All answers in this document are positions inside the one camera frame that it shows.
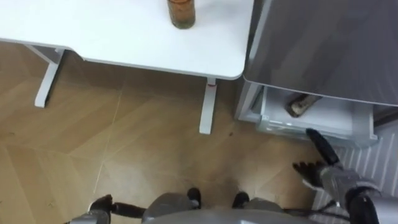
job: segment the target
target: black caster wheel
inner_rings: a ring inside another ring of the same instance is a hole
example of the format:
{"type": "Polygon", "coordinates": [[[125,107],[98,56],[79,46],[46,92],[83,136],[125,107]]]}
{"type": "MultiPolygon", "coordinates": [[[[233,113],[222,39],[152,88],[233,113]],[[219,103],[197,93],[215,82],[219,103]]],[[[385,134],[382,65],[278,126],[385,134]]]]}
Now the black caster wheel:
{"type": "Polygon", "coordinates": [[[194,204],[193,209],[201,209],[201,195],[199,189],[192,187],[188,190],[187,196],[194,204]]]}
{"type": "Polygon", "coordinates": [[[232,208],[244,208],[244,204],[250,201],[249,195],[246,192],[239,192],[236,194],[232,208]]]}

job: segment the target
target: white desk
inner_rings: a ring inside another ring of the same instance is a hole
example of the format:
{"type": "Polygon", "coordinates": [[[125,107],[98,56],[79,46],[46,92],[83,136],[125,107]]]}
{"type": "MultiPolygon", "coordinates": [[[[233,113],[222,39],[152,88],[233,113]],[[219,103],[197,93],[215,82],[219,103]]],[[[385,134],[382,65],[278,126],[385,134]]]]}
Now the white desk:
{"type": "Polygon", "coordinates": [[[209,134],[216,79],[243,72],[252,7],[253,0],[195,0],[195,25],[178,30],[167,0],[0,0],[0,40],[48,61],[35,99],[42,108],[65,49],[92,62],[207,77],[200,132],[209,134]]]}

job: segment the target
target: cable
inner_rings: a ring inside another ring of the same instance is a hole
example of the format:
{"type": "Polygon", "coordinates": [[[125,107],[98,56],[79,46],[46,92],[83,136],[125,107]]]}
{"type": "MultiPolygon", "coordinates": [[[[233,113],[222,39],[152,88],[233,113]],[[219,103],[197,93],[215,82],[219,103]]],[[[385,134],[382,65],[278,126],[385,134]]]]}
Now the cable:
{"type": "Polygon", "coordinates": [[[288,213],[289,215],[293,216],[301,216],[301,217],[306,217],[308,213],[312,214],[319,214],[319,215],[325,215],[329,217],[334,217],[334,218],[340,218],[342,220],[349,221],[349,217],[346,217],[344,215],[339,215],[331,212],[324,212],[324,211],[318,211],[318,210],[311,210],[311,209],[298,209],[298,208],[285,208],[284,211],[288,213]]]}
{"type": "Polygon", "coordinates": [[[289,213],[289,215],[295,215],[295,216],[301,216],[301,217],[308,217],[310,215],[319,214],[319,215],[325,215],[325,216],[340,218],[340,219],[349,221],[349,217],[325,211],[326,209],[334,207],[334,206],[336,206],[336,202],[334,200],[330,200],[326,205],[319,208],[318,210],[285,208],[284,211],[286,213],[289,213]]]}

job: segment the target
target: desk leg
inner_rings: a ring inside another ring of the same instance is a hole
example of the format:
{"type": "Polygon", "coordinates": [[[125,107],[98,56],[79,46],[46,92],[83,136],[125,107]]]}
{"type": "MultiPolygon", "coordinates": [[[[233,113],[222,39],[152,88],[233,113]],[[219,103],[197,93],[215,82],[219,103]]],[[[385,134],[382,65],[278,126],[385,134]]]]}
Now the desk leg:
{"type": "Polygon", "coordinates": [[[201,109],[199,133],[210,134],[216,101],[217,84],[215,78],[207,78],[205,98],[201,109]]]}
{"type": "Polygon", "coordinates": [[[41,47],[33,45],[25,45],[27,48],[31,49],[35,54],[44,59],[49,63],[47,71],[45,72],[42,84],[40,85],[39,92],[37,92],[35,99],[35,106],[39,108],[45,108],[45,104],[49,99],[49,93],[52,83],[57,73],[58,67],[60,65],[63,49],[53,49],[50,47],[41,47]]]}

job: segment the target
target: gray refrigerator door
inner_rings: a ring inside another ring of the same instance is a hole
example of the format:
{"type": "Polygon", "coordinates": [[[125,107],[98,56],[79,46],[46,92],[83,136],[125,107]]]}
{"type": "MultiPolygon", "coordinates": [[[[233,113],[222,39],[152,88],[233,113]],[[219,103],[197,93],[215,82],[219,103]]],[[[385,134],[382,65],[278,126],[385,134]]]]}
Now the gray refrigerator door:
{"type": "Polygon", "coordinates": [[[244,77],[398,105],[398,0],[264,0],[244,77]]]}

